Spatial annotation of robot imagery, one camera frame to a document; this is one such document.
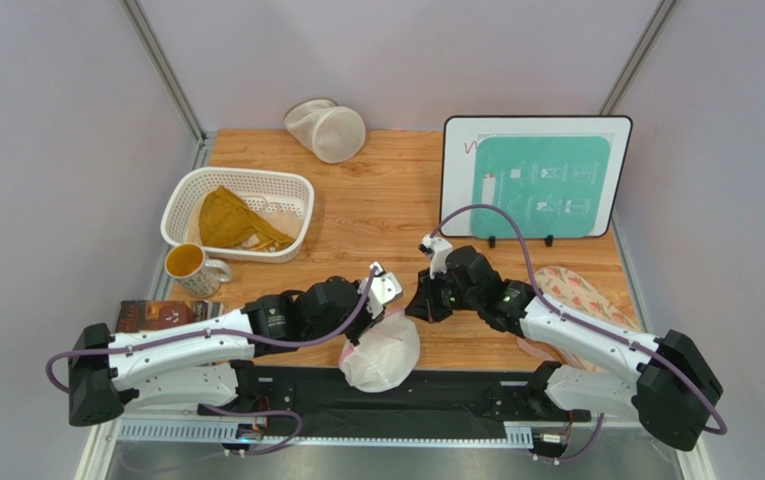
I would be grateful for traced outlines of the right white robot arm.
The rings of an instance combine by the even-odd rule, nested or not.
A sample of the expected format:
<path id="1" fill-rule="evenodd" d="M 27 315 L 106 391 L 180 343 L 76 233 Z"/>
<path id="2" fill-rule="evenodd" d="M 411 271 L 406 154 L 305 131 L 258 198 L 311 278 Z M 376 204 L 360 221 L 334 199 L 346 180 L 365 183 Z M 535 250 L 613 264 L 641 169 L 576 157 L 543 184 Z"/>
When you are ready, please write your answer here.
<path id="1" fill-rule="evenodd" d="M 548 363 L 533 390 L 562 410 L 588 410 L 637 420 L 655 439 L 693 450 L 723 387 L 695 342 L 671 330 L 635 332 L 567 307 L 529 283 L 504 280 L 471 246 L 426 238 L 429 260 L 418 274 L 406 313 L 439 323 L 458 311 L 477 314 L 491 329 L 553 345 L 597 366 L 586 371 Z"/>

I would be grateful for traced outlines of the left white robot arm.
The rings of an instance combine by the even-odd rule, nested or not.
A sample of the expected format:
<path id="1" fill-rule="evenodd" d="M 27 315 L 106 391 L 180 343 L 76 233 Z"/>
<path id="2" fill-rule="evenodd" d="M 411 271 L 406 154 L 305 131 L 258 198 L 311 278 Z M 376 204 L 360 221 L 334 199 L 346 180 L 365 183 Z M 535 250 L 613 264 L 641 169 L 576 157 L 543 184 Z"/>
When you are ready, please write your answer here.
<path id="1" fill-rule="evenodd" d="M 67 382 L 56 379 L 54 359 L 46 374 L 68 396 L 70 425 L 98 425 L 146 403 L 179 403 L 162 383 L 183 371 L 291 353 L 340 335 L 358 345 L 400 294 L 375 269 L 360 281 L 331 277 L 306 291 L 265 295 L 209 320 L 152 332 L 113 333 L 104 323 L 93 324 L 60 355 Z"/>

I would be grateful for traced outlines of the white mesh laundry bag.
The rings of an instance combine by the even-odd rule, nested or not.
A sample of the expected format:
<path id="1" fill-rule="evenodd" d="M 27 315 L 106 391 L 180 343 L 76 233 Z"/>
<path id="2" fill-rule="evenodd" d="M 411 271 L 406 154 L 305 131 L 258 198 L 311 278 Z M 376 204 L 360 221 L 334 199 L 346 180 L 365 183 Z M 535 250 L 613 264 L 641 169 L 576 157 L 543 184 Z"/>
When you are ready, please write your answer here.
<path id="1" fill-rule="evenodd" d="M 417 366 L 421 340 L 416 324 L 396 308 L 359 339 L 344 343 L 338 367 L 347 384 L 364 393 L 381 393 L 400 386 Z"/>

